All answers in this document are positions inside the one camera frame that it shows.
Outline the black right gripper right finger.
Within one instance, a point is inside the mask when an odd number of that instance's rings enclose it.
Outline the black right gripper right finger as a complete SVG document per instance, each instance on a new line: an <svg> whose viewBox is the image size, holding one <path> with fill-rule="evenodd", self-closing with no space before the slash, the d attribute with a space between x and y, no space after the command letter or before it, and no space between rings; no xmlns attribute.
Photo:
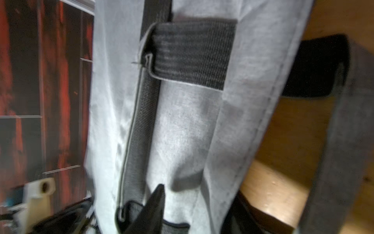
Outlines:
<svg viewBox="0 0 374 234"><path fill-rule="evenodd" d="M238 192L222 225L221 234L263 234L250 212L245 196Z"/></svg>

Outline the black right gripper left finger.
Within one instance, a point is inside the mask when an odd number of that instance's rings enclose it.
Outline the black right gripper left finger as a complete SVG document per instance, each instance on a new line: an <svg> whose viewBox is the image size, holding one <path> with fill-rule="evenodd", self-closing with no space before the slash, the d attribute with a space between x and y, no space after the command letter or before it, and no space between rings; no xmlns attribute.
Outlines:
<svg viewBox="0 0 374 234"><path fill-rule="evenodd" d="M135 217L133 208L137 211L135 202L129 201L125 206L125 234L160 234L162 231L164 206L165 206L165 188L159 184L146 205L139 210Z"/></svg>

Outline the grey zippered laptop bag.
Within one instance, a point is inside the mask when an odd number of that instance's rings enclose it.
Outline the grey zippered laptop bag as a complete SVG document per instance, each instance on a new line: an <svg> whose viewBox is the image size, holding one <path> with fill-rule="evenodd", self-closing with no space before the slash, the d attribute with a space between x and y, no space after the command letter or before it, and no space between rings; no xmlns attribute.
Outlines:
<svg viewBox="0 0 374 234"><path fill-rule="evenodd" d="M374 149L374 56L302 41L313 1L96 1L85 167L101 234L221 234L280 97L337 96L297 234L337 234Z"/></svg>

